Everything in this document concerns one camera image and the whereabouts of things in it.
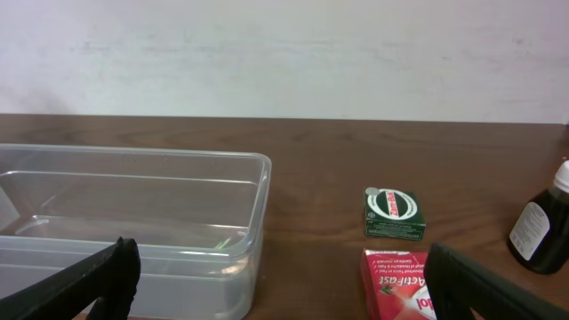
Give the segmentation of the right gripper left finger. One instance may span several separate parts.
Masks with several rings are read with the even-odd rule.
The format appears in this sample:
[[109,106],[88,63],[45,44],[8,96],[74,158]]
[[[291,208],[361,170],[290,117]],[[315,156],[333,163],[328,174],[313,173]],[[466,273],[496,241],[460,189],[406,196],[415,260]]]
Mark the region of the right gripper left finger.
[[89,319],[125,320],[137,292],[140,270],[137,243],[120,237],[109,247],[1,299],[1,317],[72,319],[89,307]]

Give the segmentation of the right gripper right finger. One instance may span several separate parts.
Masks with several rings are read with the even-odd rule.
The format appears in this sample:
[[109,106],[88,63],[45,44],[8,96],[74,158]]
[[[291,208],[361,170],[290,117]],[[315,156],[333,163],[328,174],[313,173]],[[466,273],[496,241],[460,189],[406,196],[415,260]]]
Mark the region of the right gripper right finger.
[[451,248],[430,246],[424,276],[438,320],[557,320],[568,312],[507,281]]

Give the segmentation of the red Panadol ActiFast box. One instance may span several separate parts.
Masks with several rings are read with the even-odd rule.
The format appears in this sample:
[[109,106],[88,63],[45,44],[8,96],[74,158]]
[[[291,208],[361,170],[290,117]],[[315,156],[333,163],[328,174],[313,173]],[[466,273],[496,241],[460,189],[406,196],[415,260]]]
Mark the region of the red Panadol ActiFast box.
[[426,252],[363,250],[360,273],[371,320],[436,320]]

